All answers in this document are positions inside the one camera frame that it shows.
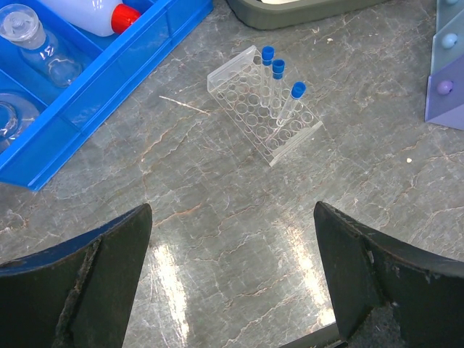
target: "test tube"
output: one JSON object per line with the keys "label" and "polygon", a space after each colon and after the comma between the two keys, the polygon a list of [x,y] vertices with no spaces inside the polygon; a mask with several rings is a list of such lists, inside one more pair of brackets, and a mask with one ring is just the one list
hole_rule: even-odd
{"label": "test tube", "polygon": [[274,58],[274,48],[266,46],[262,49],[261,53],[261,89],[260,89],[260,103],[262,107],[269,107],[270,105],[270,86],[272,83],[272,63]]}
{"label": "test tube", "polygon": [[281,112],[277,116],[277,126],[282,127],[288,120],[293,117],[295,107],[303,93],[306,91],[306,85],[303,82],[296,82],[291,89],[291,93],[285,104],[282,107]]}
{"label": "test tube", "polygon": [[282,59],[273,61],[273,79],[270,89],[270,116],[272,118],[277,118],[281,111],[283,69],[285,69],[285,62]]}

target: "blue tray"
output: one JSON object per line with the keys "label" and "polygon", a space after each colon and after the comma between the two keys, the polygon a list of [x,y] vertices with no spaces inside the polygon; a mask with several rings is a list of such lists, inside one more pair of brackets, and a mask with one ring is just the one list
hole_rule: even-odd
{"label": "blue tray", "polygon": [[65,22],[36,0],[25,4],[65,38],[86,65],[66,89],[55,88],[0,38],[0,91],[25,95],[44,111],[0,154],[0,181],[40,190],[138,84],[212,10],[212,0],[127,0],[142,16],[120,36],[100,38]]}

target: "gray container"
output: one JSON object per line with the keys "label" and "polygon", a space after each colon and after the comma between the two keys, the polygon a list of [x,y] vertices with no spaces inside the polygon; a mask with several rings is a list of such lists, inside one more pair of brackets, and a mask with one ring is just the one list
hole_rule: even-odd
{"label": "gray container", "polygon": [[263,4],[257,0],[227,0],[232,11],[246,25],[277,29],[340,15],[380,4],[385,0],[299,0],[288,4]]}

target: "blue cap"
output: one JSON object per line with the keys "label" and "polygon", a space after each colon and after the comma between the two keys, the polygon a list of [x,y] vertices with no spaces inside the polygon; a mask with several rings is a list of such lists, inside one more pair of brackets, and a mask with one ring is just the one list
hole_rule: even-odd
{"label": "blue cap", "polygon": [[274,58],[274,48],[272,46],[266,46],[262,48],[262,64],[263,65],[270,65],[273,62]]}
{"label": "blue cap", "polygon": [[273,78],[280,80],[283,77],[283,69],[285,69],[285,61],[276,59],[273,61]]}
{"label": "blue cap", "polygon": [[291,97],[293,99],[300,99],[306,91],[306,85],[303,82],[296,82],[291,89]]}

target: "red bottle cap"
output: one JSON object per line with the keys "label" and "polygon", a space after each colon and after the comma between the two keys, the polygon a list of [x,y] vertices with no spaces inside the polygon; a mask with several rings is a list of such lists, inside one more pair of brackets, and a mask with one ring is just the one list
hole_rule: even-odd
{"label": "red bottle cap", "polygon": [[111,16],[111,28],[116,34],[121,34],[140,17],[140,12],[128,5],[119,4]]}

